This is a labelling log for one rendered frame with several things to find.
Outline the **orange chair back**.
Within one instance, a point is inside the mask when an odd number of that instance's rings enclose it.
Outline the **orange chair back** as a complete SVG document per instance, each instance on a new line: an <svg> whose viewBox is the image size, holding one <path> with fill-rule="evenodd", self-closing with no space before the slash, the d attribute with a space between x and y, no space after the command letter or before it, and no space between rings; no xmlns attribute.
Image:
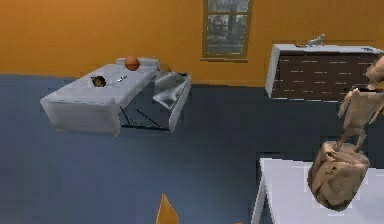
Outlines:
<svg viewBox="0 0 384 224"><path fill-rule="evenodd" d="M165 194L161 195L156 224L179 224L177 213Z"/></svg>

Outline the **white animal figurine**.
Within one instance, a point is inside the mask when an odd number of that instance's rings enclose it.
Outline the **white animal figurine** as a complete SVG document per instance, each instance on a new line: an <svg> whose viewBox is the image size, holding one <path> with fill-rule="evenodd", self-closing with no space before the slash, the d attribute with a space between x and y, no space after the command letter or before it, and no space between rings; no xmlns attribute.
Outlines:
<svg viewBox="0 0 384 224"><path fill-rule="evenodd" d="M307 42L307 45L312 47L312 46L318 46L318 45L322 45L323 44L323 39L324 39L325 35L324 34L320 34L318 37L316 37L315 39L311 39Z"/></svg>

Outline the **white pillow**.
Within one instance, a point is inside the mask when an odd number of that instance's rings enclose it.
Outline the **white pillow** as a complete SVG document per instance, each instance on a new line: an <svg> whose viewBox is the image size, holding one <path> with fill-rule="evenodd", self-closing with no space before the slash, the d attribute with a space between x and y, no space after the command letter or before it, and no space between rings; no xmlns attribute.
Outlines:
<svg viewBox="0 0 384 224"><path fill-rule="evenodd" d="M152 66L159 68L160 67L160 61L158 59L153 58L139 58L139 62L141 66ZM124 65L125 59L124 58L117 58L116 63L118 65Z"/></svg>

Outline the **orange basketball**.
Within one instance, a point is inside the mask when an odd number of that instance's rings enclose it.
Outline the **orange basketball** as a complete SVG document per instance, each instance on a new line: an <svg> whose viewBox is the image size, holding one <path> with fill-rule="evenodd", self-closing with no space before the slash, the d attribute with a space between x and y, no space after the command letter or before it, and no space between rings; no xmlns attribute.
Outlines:
<svg viewBox="0 0 384 224"><path fill-rule="evenodd" d="M127 56L125 58L125 67L129 71L136 71L140 67L140 61L134 56Z"/></svg>

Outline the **white and brown dresser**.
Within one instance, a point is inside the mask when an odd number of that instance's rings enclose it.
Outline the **white and brown dresser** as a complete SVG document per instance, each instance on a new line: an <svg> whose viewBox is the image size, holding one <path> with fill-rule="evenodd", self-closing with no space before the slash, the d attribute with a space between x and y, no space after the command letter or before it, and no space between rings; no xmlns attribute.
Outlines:
<svg viewBox="0 0 384 224"><path fill-rule="evenodd" d="M274 44L265 90L272 99L339 101L368 83L364 73L383 54L370 46Z"/></svg>

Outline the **wooden framed window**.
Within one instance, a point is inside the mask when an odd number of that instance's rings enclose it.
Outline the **wooden framed window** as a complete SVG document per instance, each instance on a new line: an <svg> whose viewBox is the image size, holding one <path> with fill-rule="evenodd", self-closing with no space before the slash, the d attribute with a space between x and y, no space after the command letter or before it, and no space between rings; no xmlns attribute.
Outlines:
<svg viewBox="0 0 384 224"><path fill-rule="evenodd" d="M254 0L202 0L201 59L246 62Z"/></svg>

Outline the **white table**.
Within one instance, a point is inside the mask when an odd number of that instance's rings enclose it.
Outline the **white table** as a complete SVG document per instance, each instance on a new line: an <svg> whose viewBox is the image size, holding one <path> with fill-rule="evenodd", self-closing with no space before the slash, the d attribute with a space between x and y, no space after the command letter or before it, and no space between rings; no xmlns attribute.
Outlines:
<svg viewBox="0 0 384 224"><path fill-rule="evenodd" d="M356 196L341 212L316 202L308 184L311 162L261 158L251 224L261 224L268 199L272 224L384 224L384 169L369 168Z"/></svg>

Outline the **grey crumpled blanket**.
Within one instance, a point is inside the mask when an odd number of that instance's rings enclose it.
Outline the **grey crumpled blanket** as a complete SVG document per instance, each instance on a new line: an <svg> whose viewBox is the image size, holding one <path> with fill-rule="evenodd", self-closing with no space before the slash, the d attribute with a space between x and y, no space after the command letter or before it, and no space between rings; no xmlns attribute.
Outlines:
<svg viewBox="0 0 384 224"><path fill-rule="evenodd" d="M178 102L191 76L175 71L160 71L155 78L153 100L168 110Z"/></svg>

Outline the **tan human figure statue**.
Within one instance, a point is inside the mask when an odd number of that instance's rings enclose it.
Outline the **tan human figure statue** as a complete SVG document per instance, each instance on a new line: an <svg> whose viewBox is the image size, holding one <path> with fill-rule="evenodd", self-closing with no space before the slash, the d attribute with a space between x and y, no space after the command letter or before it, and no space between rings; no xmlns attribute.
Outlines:
<svg viewBox="0 0 384 224"><path fill-rule="evenodd" d="M340 103L344 116L343 134L337 141L321 145L308 171L307 183L315 200L324 207L343 211L355 197L370 165L361 146L367 136L365 126L376 121L384 110L384 54L371 64L366 86L352 88Z"/></svg>

